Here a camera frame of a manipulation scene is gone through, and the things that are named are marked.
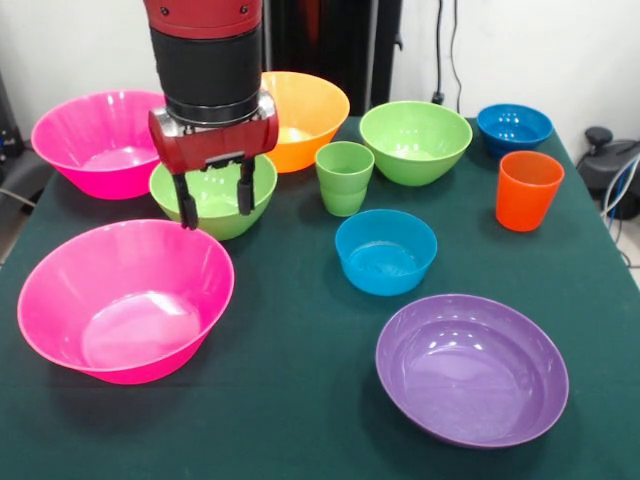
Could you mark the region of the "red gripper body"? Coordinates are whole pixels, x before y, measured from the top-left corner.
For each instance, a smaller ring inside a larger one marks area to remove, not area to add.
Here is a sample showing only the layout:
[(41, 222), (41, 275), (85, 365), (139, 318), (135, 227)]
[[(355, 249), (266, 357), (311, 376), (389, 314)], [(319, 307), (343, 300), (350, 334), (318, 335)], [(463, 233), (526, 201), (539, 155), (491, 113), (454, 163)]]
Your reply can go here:
[(201, 170), (220, 159), (267, 153), (278, 139), (276, 113), (232, 126), (189, 130), (166, 110), (151, 110), (148, 125), (160, 161), (172, 174)]

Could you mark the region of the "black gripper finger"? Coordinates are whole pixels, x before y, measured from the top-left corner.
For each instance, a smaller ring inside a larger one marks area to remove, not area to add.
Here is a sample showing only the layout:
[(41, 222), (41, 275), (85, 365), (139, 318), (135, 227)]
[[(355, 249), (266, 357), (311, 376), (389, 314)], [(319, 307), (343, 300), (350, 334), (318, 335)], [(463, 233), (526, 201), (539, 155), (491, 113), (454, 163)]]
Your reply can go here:
[(248, 216), (255, 208), (254, 172), (255, 158), (246, 157), (240, 162), (240, 177), (237, 183), (238, 209), (241, 215)]
[(186, 175), (184, 173), (172, 175), (177, 205), (184, 229), (195, 230), (198, 227), (198, 214), (196, 202), (189, 192)]

